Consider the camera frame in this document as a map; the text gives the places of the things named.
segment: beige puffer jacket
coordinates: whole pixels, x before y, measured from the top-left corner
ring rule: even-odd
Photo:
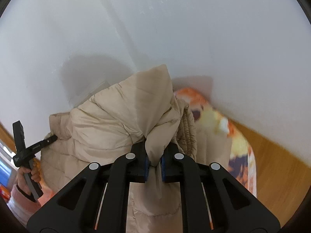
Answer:
[[[41,166],[56,192],[90,162],[112,163],[146,137],[149,177],[130,185],[127,232],[182,232],[179,184],[162,182],[159,161],[171,141],[196,159],[197,141],[193,115],[174,96],[165,65],[100,91],[70,113],[51,115],[50,127],[59,139],[42,150]],[[206,162],[206,146],[200,150],[199,162]]]

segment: colorful patterned fabric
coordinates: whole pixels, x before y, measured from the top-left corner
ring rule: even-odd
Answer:
[[[214,127],[215,131],[226,132],[228,137],[232,138],[227,170],[256,197],[256,161],[254,152],[246,138],[228,118],[213,109],[196,90],[184,88],[176,91],[175,95],[189,103],[195,122],[202,122],[206,126]]]

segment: triangular cutout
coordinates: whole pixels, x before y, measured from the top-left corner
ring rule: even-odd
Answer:
[[[57,204],[67,209],[74,210],[85,186],[85,183],[86,179],[79,180],[67,193],[65,193],[58,200]]]
[[[223,183],[235,210],[249,206],[249,200],[227,179],[223,179]]]

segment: silver screw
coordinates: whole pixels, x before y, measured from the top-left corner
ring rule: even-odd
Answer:
[[[183,159],[183,154],[181,153],[176,153],[174,156],[176,159]]]
[[[212,163],[212,164],[211,164],[211,168],[212,168],[213,170],[219,170],[219,169],[220,169],[220,165],[219,165],[218,163]]]
[[[128,154],[126,154],[126,156],[125,156],[127,159],[133,159],[133,158],[135,158],[135,154],[134,153],[128,153]]]
[[[99,167],[99,164],[98,164],[98,163],[92,163],[92,164],[89,165],[89,168],[90,168],[91,170],[96,170],[98,167]]]

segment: black wristband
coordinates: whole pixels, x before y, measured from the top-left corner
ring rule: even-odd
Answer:
[[[33,194],[31,194],[31,195],[26,194],[23,190],[20,189],[18,184],[16,184],[16,187],[17,187],[18,191],[20,191],[27,199],[31,200],[32,202],[36,202]]]

